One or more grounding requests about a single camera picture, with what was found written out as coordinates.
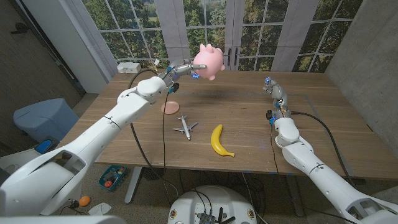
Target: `wooden table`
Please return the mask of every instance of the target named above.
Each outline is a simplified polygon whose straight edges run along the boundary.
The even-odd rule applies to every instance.
[[[152,73],[143,73],[140,79]],[[67,134],[60,146],[78,137],[85,129],[116,105],[133,74],[117,74]],[[272,77],[289,94],[289,109],[320,117],[330,128],[336,143],[355,177],[398,179],[398,160],[367,127],[362,117],[348,103],[336,86],[321,73],[219,72],[212,82],[182,77],[180,89],[169,95],[180,104],[179,113],[187,124],[198,124],[191,141],[173,131],[181,128],[180,114],[165,117],[166,166],[176,169],[219,170],[275,173],[270,144],[271,127],[266,111],[272,110],[271,96],[264,87],[265,77]],[[135,123],[138,138],[148,160],[163,167],[162,112],[165,96]],[[314,119],[292,115],[300,135],[314,148],[315,154],[340,175],[344,175],[333,145],[323,127]],[[210,143],[214,128],[223,125],[221,144],[235,157],[218,155]],[[303,175],[288,164],[282,150],[274,143],[276,161],[282,174]],[[98,159],[104,164],[146,166],[130,127],[124,128]]]

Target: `toy airplane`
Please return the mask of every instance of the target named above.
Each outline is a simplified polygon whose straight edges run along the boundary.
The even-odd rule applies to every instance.
[[[186,117],[187,117],[187,115],[183,116],[181,113],[181,118],[177,118],[177,119],[180,119],[182,121],[182,128],[173,128],[173,130],[181,131],[181,133],[185,133],[185,135],[187,136],[187,139],[191,140],[191,135],[189,135],[189,131],[192,131],[192,128],[195,125],[197,125],[198,123],[195,122],[191,126],[187,127],[187,123],[185,122]]]

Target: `door handle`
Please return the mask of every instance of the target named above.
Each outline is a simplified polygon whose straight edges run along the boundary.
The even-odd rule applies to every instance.
[[[11,34],[25,34],[29,30],[29,27],[21,22],[17,22],[15,29],[15,31],[11,31]]]
[[[235,63],[234,65],[236,65],[236,61],[238,60],[238,48],[235,48]]]
[[[231,49],[228,49],[228,63],[227,66],[229,66],[231,63]]]

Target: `concrete wall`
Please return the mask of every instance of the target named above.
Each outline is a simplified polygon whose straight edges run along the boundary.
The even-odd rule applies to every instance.
[[[398,157],[398,1],[364,0],[325,73]]]
[[[87,93],[101,93],[107,82],[59,1],[23,0]]]

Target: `window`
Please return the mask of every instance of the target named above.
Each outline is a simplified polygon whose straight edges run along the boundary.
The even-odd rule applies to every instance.
[[[183,0],[183,6],[191,57],[200,44],[224,50],[226,0]]]
[[[362,0],[320,0],[293,72],[325,72]]]
[[[239,70],[271,70],[288,4],[288,0],[246,0]]]
[[[117,62],[169,65],[154,0],[83,0]]]

